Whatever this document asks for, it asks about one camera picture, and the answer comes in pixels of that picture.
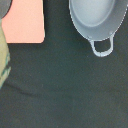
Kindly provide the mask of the translucent greenish gripper finger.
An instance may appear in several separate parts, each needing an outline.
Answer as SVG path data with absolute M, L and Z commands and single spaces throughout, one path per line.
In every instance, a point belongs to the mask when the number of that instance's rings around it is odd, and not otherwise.
M 0 20 L 0 88 L 9 76 L 11 70 L 11 67 L 7 67 L 9 61 L 9 48 L 2 29 L 2 21 Z

